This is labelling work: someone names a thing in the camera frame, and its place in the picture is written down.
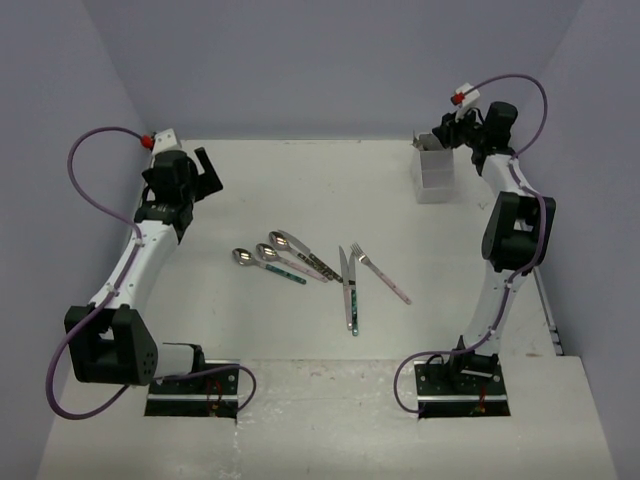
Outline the all-silver fork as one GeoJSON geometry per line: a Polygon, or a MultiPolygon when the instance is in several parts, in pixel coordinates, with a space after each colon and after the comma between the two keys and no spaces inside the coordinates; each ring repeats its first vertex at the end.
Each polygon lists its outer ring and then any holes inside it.
{"type": "Polygon", "coordinates": [[[422,151],[439,151],[443,149],[439,139],[433,133],[421,133],[417,137],[418,148],[422,151]]]}

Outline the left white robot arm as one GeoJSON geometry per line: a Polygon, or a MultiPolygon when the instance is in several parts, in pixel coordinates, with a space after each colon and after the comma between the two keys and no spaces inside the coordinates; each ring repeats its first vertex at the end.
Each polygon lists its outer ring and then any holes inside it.
{"type": "Polygon", "coordinates": [[[223,184],[204,148],[192,155],[167,150],[142,174],[151,199],[134,216],[134,229],[109,279],[85,306],[72,306],[64,326],[89,323],[70,341],[74,374],[83,383],[146,386],[172,377],[187,393],[208,379],[201,348],[193,343],[154,340],[143,314],[164,264],[181,243],[197,202],[223,184]]]}

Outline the dark floral handled knife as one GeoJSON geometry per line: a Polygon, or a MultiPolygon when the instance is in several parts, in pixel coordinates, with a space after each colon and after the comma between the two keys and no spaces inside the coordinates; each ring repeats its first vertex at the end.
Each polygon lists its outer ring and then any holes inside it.
{"type": "Polygon", "coordinates": [[[328,274],[329,275],[329,279],[335,280],[335,281],[337,281],[339,283],[341,283],[343,281],[343,278],[335,270],[333,270],[331,267],[329,267],[324,261],[319,259],[311,251],[311,249],[307,245],[305,245],[301,240],[299,240],[294,235],[286,232],[283,229],[280,229],[279,232],[282,233],[284,235],[284,237],[292,245],[294,245],[303,255],[305,255],[307,258],[309,258],[314,263],[315,266],[318,266],[322,273],[328,274]]]}

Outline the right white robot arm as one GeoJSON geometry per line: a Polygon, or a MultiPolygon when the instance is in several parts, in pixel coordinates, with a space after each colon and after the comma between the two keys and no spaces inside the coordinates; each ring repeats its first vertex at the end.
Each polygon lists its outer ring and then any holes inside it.
{"type": "Polygon", "coordinates": [[[495,375],[507,315],[520,285],[544,259],[555,215],[555,200],[525,179],[510,145],[517,117],[515,106],[496,101],[485,115],[474,108],[463,115],[448,113],[432,129],[441,147],[465,145],[472,150],[472,164],[495,195],[481,242],[486,261],[481,295],[447,361],[447,383],[459,393],[495,375]]]}

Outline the teal handled knife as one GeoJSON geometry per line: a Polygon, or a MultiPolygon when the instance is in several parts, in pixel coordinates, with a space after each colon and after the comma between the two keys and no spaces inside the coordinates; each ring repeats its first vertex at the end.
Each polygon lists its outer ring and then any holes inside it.
{"type": "Polygon", "coordinates": [[[351,332],[353,336],[359,335],[358,325],[358,302],[356,291],[356,256],[352,252],[348,263],[348,284],[350,289],[350,313],[351,313],[351,332]]]}

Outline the pink handled knife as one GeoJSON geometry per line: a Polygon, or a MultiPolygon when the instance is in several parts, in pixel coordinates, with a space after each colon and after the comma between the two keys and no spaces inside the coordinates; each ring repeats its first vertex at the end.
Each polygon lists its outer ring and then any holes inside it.
{"type": "Polygon", "coordinates": [[[351,293],[349,288],[349,267],[347,263],[346,254],[342,246],[339,246],[340,266],[341,266],[341,278],[343,285],[343,297],[345,307],[345,317],[347,330],[352,330],[352,309],[351,309],[351,293]]]}

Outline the pink handled fork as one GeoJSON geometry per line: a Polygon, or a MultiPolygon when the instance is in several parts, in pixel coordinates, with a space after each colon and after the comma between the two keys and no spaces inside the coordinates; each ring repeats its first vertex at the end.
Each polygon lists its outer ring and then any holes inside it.
{"type": "Polygon", "coordinates": [[[411,305],[412,300],[404,293],[397,284],[391,280],[377,265],[375,265],[370,257],[364,252],[358,243],[351,245],[351,250],[357,257],[357,260],[369,268],[398,298],[405,304],[411,305]]]}

